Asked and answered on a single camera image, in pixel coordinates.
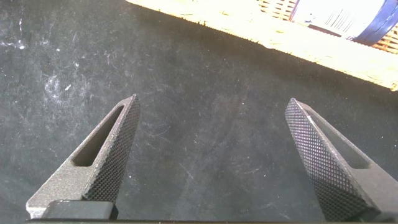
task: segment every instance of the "blue object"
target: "blue object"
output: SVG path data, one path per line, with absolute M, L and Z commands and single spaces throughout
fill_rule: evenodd
M 398 0 L 386 0 L 372 23 L 354 39 L 372 46 L 381 40 L 398 22 Z

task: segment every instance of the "diamond pattern texture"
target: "diamond pattern texture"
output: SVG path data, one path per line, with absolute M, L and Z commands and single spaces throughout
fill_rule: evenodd
M 351 220 L 366 211 L 367 203 L 325 147 L 295 99 L 287 106 L 285 117 L 326 220 Z
M 134 100 L 126 113 L 119 131 L 110 133 L 116 138 L 107 151 L 106 159 L 96 168 L 96 177 L 83 194 L 86 200 L 116 202 L 139 121 L 138 100 Z

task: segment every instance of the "woven basket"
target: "woven basket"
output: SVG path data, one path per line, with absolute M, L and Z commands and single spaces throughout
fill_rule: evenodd
M 275 18 L 289 20 L 297 0 L 257 0 L 261 11 Z
M 297 0 L 257 0 L 261 11 L 275 18 L 288 21 L 294 10 Z M 398 25 L 386 34 L 373 47 L 393 54 L 398 54 Z
M 398 24 L 373 47 L 393 54 L 398 54 Z
M 379 50 L 289 22 L 298 0 L 127 1 L 398 91 L 398 55 L 390 53 L 397 48 L 394 31 Z

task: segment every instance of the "wooden surface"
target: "wooden surface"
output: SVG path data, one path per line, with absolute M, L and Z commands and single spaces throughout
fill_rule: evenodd
M 398 90 L 398 56 L 261 12 L 257 1 L 127 0 Z

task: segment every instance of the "scratch mark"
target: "scratch mark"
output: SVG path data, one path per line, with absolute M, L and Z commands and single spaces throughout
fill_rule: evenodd
M 19 31 L 21 32 L 22 35 L 22 18 L 19 20 Z
M 286 219 L 290 220 L 290 217 L 288 217 L 288 216 L 285 215 L 285 214 L 280 213 L 279 215 L 282 215 L 282 216 L 285 217 Z
M 154 137 L 156 137 L 156 136 L 160 136 L 160 135 L 162 135 L 162 134 L 164 134 L 164 133 L 166 133 L 166 131 L 168 131 L 169 129 L 170 129 L 170 125 L 166 128 L 166 130 L 164 130 L 162 133 L 160 133 L 160 134 L 156 134 L 156 135 L 154 135 Z
M 253 173 L 257 172 L 259 169 L 261 169 L 261 167 L 262 167 L 262 166 L 258 167 L 257 169 L 254 169 L 254 170 L 252 170 L 252 171 L 244 172 L 243 174 L 253 174 Z
M 77 32 L 75 32 L 75 35 L 72 38 L 72 43 L 75 43 L 76 35 L 77 35 Z
M 185 168 L 181 163 L 179 163 L 179 164 L 180 164 L 181 168 L 182 168 L 183 170 L 185 170 L 185 172 L 188 174 L 188 176 L 189 176 L 193 181 L 195 181 L 195 179 L 193 178 L 193 176 L 191 175 L 191 173 L 187 170 L 187 168 Z
M 157 148 L 155 148 L 153 145 L 151 145 L 151 144 L 149 144 L 149 143 L 147 143 L 147 146 L 150 146 L 151 148 L 157 150 Z

